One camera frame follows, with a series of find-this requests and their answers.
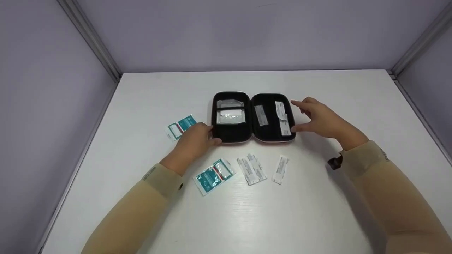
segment alcohol wipe packet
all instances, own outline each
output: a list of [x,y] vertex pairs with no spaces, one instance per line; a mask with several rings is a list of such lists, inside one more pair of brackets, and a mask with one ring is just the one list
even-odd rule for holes
[[235,170],[225,159],[217,160],[212,166],[193,177],[196,186],[203,196],[235,175]]
[[190,128],[193,124],[196,124],[196,121],[192,115],[189,115],[178,122],[174,122],[168,125],[165,129],[166,136],[172,141],[175,141],[179,139],[182,134],[186,132],[188,128]]

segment beige sleeve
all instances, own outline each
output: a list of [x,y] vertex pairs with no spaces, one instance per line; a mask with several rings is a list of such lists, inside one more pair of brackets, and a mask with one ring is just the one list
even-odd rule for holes
[[375,142],[341,153],[345,174],[387,234],[387,254],[452,253],[432,208]]
[[174,171],[154,165],[105,216],[82,253],[136,253],[181,183]]

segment lavender backdrop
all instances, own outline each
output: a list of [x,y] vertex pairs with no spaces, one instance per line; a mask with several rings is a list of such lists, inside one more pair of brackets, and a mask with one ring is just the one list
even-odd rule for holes
[[125,72],[390,69],[448,0],[79,0]]
[[399,77],[419,110],[452,155],[451,26]]
[[34,253],[114,82],[55,0],[0,26],[0,253]]

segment white table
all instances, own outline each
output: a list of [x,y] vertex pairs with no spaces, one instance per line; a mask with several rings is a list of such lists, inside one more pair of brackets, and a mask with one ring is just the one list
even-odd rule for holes
[[[89,148],[43,253],[79,253],[116,202],[175,143],[166,125],[210,119],[220,91],[317,98],[375,140],[452,233],[452,170],[386,71],[126,73]],[[308,118],[293,108],[296,122]],[[297,135],[289,145],[219,147],[187,173],[183,191],[140,253],[372,253],[384,239],[342,172],[328,172],[336,141]],[[235,159],[256,154],[269,178],[289,158],[283,185],[248,186]],[[218,158],[238,173],[203,197],[191,179]]]

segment open case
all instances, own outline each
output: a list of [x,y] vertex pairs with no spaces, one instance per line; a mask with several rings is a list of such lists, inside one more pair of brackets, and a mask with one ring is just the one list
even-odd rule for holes
[[[278,117],[276,102],[280,106],[279,112],[281,108],[285,111],[283,123],[280,123],[282,120]],[[232,113],[235,122],[228,122],[229,113]],[[256,94],[250,100],[243,92],[217,93],[213,97],[211,123],[212,136],[221,138],[222,143],[226,144],[245,142],[253,134],[263,142],[289,142],[296,135],[290,132],[295,120],[289,100],[282,94]]]

